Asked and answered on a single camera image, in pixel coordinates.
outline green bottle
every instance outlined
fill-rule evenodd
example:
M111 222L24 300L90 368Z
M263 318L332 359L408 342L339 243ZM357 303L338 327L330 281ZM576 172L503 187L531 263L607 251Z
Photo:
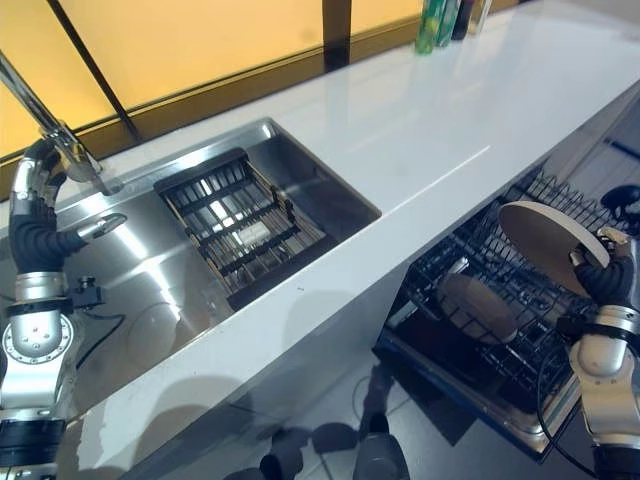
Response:
M447 4L444 7L444 14L442 15L442 21L440 22L440 28L438 29L438 36L436 38L436 46L446 47L451 41L451 34L453 33L453 27L456 24L456 18L458 18L458 10L460 9L460 0L447 0Z
M416 36L416 52L428 55L433 52L438 38L440 22L444 14L446 0L424 0L420 26Z

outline cable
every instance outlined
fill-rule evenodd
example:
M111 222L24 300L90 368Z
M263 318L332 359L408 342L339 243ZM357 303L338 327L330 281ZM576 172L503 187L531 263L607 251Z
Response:
M569 463L573 464L573 466L575 466L579 470L582 470L585 474L589 475L591 478L597 478L593 470L583 465L575 457L567 453L567 451L558 444L555 437L553 437L553 435L551 435L551 432L549 432L549 429L547 428L547 424L544 418L542 417L542 401L541 401L542 372L547 366L547 363L549 363L549 360L551 359L552 355L554 355L560 349L563 349L563 348L564 346L554 348L544 357L544 360L542 360L542 364L540 365L540 370L538 370L538 381L537 381L537 388L536 388L536 397L537 397L536 415L538 417L538 422L540 422L540 426L542 427L542 431L544 432L546 437L549 439L549 443L551 444L551 446L553 446L553 448L555 448L560 455L562 455L567 461L569 461Z
M82 365L87 361L87 359L91 356L91 354L100 346L102 345L112 334L113 332L115 332L118 328L120 328L120 326L124 323L125 319L127 318L126 315L124 314L118 314L118 315L97 315L95 313L89 313L87 310L83 310L83 313L89 317L89 318L94 318L96 320L116 320L118 319L118 321L116 322L116 324L111 327L111 330L109 330L107 333L105 333L100 340L98 340L96 343L94 343L91 348L89 348L89 350L87 350L85 352L84 355L82 355L82 357L80 357L80 360L78 360L78 362L76 363L76 370L79 370L80 367L82 367Z
M371 375L367 375L358 380L356 386L353 387L353 392L351 393L351 410L353 410L353 414L358 419L358 422L362 420L362 415L358 413L358 408L356 407L356 393L358 393L358 388L360 388L360 385L362 385L363 382L366 382L370 378Z

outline dishwasher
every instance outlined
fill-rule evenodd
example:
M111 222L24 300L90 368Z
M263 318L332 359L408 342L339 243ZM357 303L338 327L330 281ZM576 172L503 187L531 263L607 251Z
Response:
M510 244L498 210L516 200L561 210L591 232L604 225L625 229L597 201L536 167L411 264L374 352L409 368L542 461L550 444L536 415L539 374L541 412L553 435L562 433L580 399L555 322L595 306L536 271ZM456 322L457 298L447 300L439 290L452 273L482 282L499 297L513 312L514 334L505 339L469 315ZM548 355L553 351L558 354Z

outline window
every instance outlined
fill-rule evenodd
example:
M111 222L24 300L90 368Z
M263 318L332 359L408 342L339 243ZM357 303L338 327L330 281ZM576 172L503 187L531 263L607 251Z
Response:
M100 159L409 43L422 1L2 0L0 49ZM0 85L0 201L38 136Z

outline dish rack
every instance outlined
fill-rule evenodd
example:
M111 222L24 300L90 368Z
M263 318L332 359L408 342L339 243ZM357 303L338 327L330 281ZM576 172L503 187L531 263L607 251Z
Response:
M480 320L468 315L469 322L476 322L485 332L477 338L475 348L486 363L535 399L543 360L564 343L554 329L555 321L561 315L588 313L594 306L536 271L511 245L498 223L498 210L515 200L549 205L592 232L604 225L624 227L596 201L585 199L537 168L415 261L403 289L428 318L447 322L439 308L437 288L449 272L473 276L492 289L513 310L518 332L515 339L503 343ZM483 342L487 336L493 341ZM570 375L567 355L548 359L541 379L543 398L553 395Z
M334 245L233 149L161 180L173 212L238 309Z

